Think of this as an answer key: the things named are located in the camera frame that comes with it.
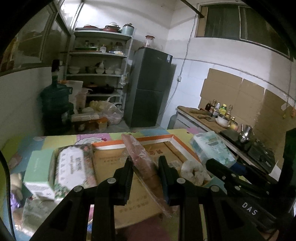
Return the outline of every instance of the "wall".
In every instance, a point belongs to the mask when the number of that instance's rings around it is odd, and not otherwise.
[[[15,135],[43,135],[39,94],[50,83],[51,67],[0,77],[0,148]]]
[[[159,50],[164,50],[176,0],[86,0],[76,27],[86,24],[104,28],[110,22],[120,27],[132,23],[135,27],[133,50],[137,50],[146,35],[155,37]]]
[[[212,3],[213,1],[190,0],[189,2],[196,6],[198,3]],[[285,93],[289,92],[291,63],[287,58],[246,42],[218,38],[194,38],[198,24],[198,19],[194,21],[194,16],[195,13],[184,3],[181,1],[176,3],[165,48],[165,52],[173,55],[172,64],[176,68],[169,99],[177,84],[176,79],[180,74],[193,25],[194,31],[188,48],[188,60],[185,61],[181,75],[182,80],[171,102],[167,104],[161,120],[162,127],[167,127],[178,105],[198,107],[203,81],[207,77],[209,68],[237,75],[269,89],[284,100],[287,99]],[[296,98],[295,95],[295,63],[293,63],[290,96]]]

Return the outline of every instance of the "green box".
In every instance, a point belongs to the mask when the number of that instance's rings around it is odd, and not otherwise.
[[[55,150],[33,151],[26,169],[24,185],[40,199],[54,200]]]

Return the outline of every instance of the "metal shelf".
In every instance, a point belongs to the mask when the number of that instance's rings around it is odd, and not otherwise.
[[[116,57],[116,58],[127,58],[126,55],[121,55],[121,54],[115,54],[115,53],[101,53],[101,52],[91,52],[91,51],[75,51],[75,52],[70,52],[70,55],[79,55],[79,56],[109,56],[109,57]]]
[[[105,38],[105,39],[121,39],[130,40],[132,36],[121,33],[112,33],[107,31],[96,31],[96,30],[76,30],[74,31],[75,37],[81,38]]]
[[[100,96],[116,96],[116,97],[120,97],[121,94],[119,94],[117,91],[114,91],[111,94],[87,94],[87,97],[100,97]]]
[[[111,76],[111,77],[121,77],[120,74],[66,74],[66,76]]]

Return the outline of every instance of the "purple cloth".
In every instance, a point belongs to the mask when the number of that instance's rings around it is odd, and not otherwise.
[[[20,208],[21,206],[20,200],[13,192],[10,193],[10,206],[11,212],[13,212],[16,208]]]

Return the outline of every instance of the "pipe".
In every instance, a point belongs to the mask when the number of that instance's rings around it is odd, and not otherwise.
[[[195,11],[197,14],[198,14],[198,16],[200,17],[200,18],[204,18],[205,16],[204,15],[202,15],[202,13],[200,12],[200,11],[198,11],[195,7],[193,7],[189,2],[187,2],[186,0],[180,0],[180,1],[182,1],[183,3],[185,3],[188,7],[190,7],[193,11]]]

